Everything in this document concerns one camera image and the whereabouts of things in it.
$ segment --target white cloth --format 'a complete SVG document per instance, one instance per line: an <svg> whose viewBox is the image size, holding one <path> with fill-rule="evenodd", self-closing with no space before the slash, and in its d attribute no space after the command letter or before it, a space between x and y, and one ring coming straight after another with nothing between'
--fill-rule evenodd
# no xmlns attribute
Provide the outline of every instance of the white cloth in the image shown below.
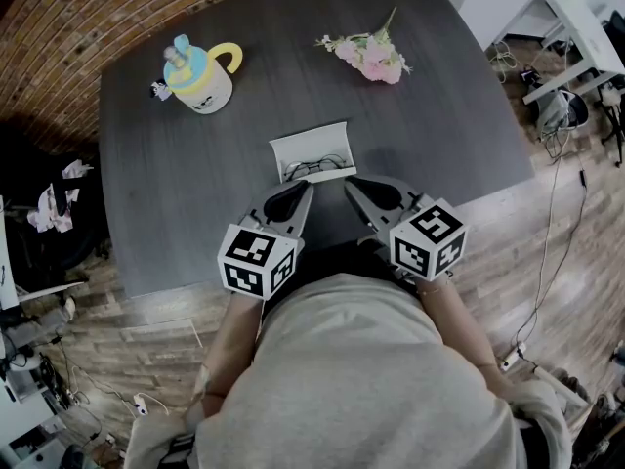
<svg viewBox="0 0 625 469"><path fill-rule="evenodd" d="M221 412L198 425L195 446L204 469L526 469L513 410L542 428L551 468L567 469L570 437L548 384L515 386L507 402L495 397L442 345L415 298L391 283L336 275L274 310L254 362ZM136 424L133 460L134 450L156 447L149 430L164 429L161 420ZM145 457L126 464L139 467L155 466Z"/></svg>
<svg viewBox="0 0 625 469"><path fill-rule="evenodd" d="M62 177L64 179L83 177L91 168L92 167L89 165L83 165L82 160L74 160L62 171ZM68 205L72 201L78 201L79 192L80 190L69 190L65 192ZM51 228L56 228L60 233L64 233L73 228L69 210L70 208L70 206L67 206L67 210L64 215L59 215L59 211L57 210L57 200L55 199L55 193L51 184L39 196L37 210L28 212L28 222L37 228L39 233L48 231Z"/></svg>

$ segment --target white desk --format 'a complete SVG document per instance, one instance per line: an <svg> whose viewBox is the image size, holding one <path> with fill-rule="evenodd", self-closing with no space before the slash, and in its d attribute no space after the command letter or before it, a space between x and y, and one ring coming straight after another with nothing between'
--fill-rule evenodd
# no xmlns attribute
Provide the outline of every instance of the white desk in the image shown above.
<svg viewBox="0 0 625 469"><path fill-rule="evenodd" d="M586 0L545 0L551 7L560 23L556 25L545 37L543 46L548 46L560 37L570 37L582 60L570 65L565 72L559 74L545 83L539 89L531 92L523 98L527 105L536 101L541 96L562 87L576 76L595 68L600 76L578 87L575 94L582 95L598 87L602 83L616 76L625 74L625 66L621 62L614 46L609 41L599 19L586 5Z"/></svg>
<svg viewBox="0 0 625 469"><path fill-rule="evenodd" d="M7 247L3 210L4 202L2 201L2 196L0 196L0 310L13 308L20 302L43 297L51 293L62 292L72 286L84 283L84 281L77 281L75 283L46 288L37 292L22 292L18 294L18 290L13 281L13 273L11 272L11 262L9 261L9 249Z"/></svg>

